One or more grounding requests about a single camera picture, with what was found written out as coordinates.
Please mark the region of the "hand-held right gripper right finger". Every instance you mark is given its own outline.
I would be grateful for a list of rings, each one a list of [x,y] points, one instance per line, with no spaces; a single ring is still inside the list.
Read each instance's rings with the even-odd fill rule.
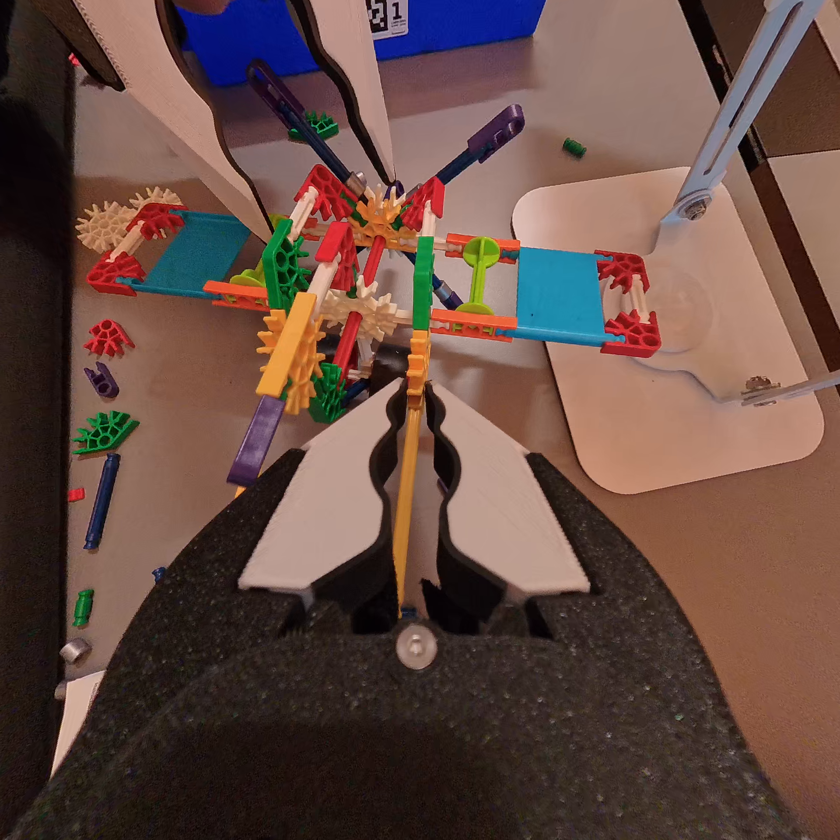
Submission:
[[[439,511],[437,575],[450,594],[588,593],[529,451],[449,389],[426,387]]]

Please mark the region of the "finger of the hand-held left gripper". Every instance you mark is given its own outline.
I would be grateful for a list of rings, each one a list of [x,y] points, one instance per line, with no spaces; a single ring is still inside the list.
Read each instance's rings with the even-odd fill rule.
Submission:
[[[396,181],[392,136],[364,1],[289,1],[318,67],[339,90],[352,132],[381,181]]]
[[[262,241],[274,228],[247,174],[229,153],[213,104],[193,79],[163,1],[75,1],[126,92],[160,124],[167,143]]]

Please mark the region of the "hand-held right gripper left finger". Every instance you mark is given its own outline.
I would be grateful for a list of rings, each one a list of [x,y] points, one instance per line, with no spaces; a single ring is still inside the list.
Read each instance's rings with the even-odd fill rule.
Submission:
[[[394,380],[304,447],[239,577],[242,590],[378,592],[393,572],[385,483],[396,467],[404,381]]]

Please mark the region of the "green fan connector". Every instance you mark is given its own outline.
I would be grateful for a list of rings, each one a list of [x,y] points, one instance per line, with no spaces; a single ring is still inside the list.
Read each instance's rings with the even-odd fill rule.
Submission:
[[[308,254],[301,251],[303,237],[289,240],[292,222],[288,217],[272,215],[270,220],[275,232],[268,242],[261,265],[264,270],[268,306],[271,310],[288,313],[296,295],[309,289],[312,272],[299,265],[300,257]]]
[[[77,429],[78,435],[71,439],[78,445],[73,454],[93,455],[118,448],[139,425],[140,421],[129,413],[99,412],[87,419],[87,426]]]

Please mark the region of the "colourful toy rod airplane model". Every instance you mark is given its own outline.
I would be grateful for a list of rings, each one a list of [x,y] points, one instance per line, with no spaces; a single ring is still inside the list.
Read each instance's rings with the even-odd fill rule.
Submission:
[[[308,410],[322,424],[338,420],[358,394],[373,394],[406,379],[413,336],[413,276],[417,240],[434,236],[430,339],[434,334],[509,343],[544,342],[522,327],[556,328],[560,343],[637,348],[645,359],[662,347],[658,320],[620,337],[595,283],[609,275],[628,291],[633,278],[649,289],[641,256],[596,250],[592,256],[548,250],[523,252],[514,239],[437,236],[445,187],[471,165],[486,162],[524,129],[522,108],[504,108],[467,141],[466,148],[425,183],[404,195],[398,184],[366,185],[333,152],[327,139],[338,125],[328,114],[306,111],[264,61],[247,71],[249,85],[287,127],[309,145],[316,164],[288,217],[289,240],[303,237],[299,265],[311,271],[288,313],[271,310],[261,258],[253,269],[228,277],[249,237],[236,217],[198,213],[184,206],[150,204],[136,211],[119,245],[99,254],[86,282],[98,293],[138,292],[209,300],[214,306],[264,314],[258,353],[259,404],[227,481],[249,486],[259,475],[279,421]]]

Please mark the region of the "white snowflake connector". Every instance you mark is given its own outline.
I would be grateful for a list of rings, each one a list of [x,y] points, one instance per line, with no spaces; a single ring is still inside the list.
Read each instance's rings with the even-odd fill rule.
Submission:
[[[123,240],[133,221],[136,209],[117,202],[93,204],[85,210],[86,218],[77,219],[77,237],[80,242],[100,255],[110,251]]]
[[[130,198],[131,205],[139,212],[143,207],[150,204],[162,204],[174,207],[183,207],[184,204],[180,197],[169,188],[155,188],[146,187],[145,196],[137,192],[135,197]]]

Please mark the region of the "blue bin with square tag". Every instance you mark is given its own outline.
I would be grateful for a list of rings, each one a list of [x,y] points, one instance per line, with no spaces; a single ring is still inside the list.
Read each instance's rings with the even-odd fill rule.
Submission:
[[[378,60],[531,36],[544,1],[367,1]],[[277,75],[318,69],[282,1],[236,1],[217,16],[180,11],[184,46],[211,84],[244,83],[254,58]]]

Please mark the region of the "white stand with wooden board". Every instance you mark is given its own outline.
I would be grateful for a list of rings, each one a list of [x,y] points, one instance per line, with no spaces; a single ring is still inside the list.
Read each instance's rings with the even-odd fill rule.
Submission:
[[[662,346],[605,351],[560,343],[556,328],[521,327],[546,342],[584,472],[619,494],[687,484],[810,455],[823,438],[811,380],[732,197],[731,158],[823,2],[765,2],[765,15],[690,169],[545,186],[525,194],[512,225],[523,252],[641,256],[650,278],[628,291],[603,275],[595,302],[620,337],[658,320]]]

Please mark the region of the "red fan connector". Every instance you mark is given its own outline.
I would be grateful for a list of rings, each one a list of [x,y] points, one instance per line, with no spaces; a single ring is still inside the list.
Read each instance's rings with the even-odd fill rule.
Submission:
[[[83,347],[97,356],[123,356],[125,347],[136,347],[122,325],[110,318],[95,323],[89,329],[89,335],[90,338]]]

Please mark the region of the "purple clip connector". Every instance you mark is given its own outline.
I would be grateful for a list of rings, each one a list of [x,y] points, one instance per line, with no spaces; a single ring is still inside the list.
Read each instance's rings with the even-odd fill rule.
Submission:
[[[95,393],[100,398],[111,400],[119,395],[119,385],[105,363],[97,361],[95,370],[88,367],[83,370]]]

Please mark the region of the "white instruction booklet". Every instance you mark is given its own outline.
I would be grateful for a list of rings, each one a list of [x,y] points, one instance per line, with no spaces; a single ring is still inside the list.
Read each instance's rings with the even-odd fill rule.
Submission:
[[[68,681],[66,701],[63,702],[63,714],[50,776],[55,775],[76,740],[106,673],[106,670],[100,670]]]

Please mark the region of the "black table inset panel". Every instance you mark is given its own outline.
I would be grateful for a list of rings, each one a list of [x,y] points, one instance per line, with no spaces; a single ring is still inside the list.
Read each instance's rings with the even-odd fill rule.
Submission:
[[[680,1],[721,101],[764,14],[762,1]],[[739,152],[753,172],[769,158],[839,148],[839,76],[815,23],[782,72]]]

